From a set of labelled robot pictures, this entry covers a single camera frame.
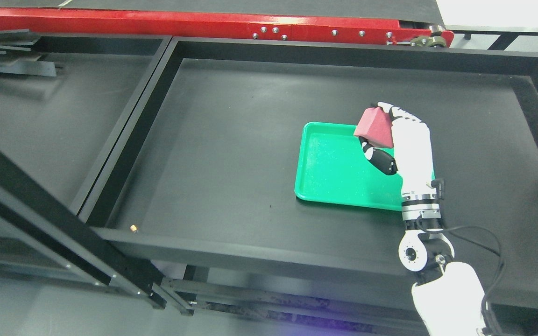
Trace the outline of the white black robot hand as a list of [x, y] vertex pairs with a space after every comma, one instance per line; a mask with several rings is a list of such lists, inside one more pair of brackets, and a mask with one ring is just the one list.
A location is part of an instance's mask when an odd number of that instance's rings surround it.
[[432, 187], [431, 131], [428, 125], [399, 106], [378, 102], [375, 107], [382, 108], [390, 115], [394, 147], [375, 147], [364, 138], [358, 138], [365, 159], [383, 174], [402, 178], [403, 199], [435, 194]]

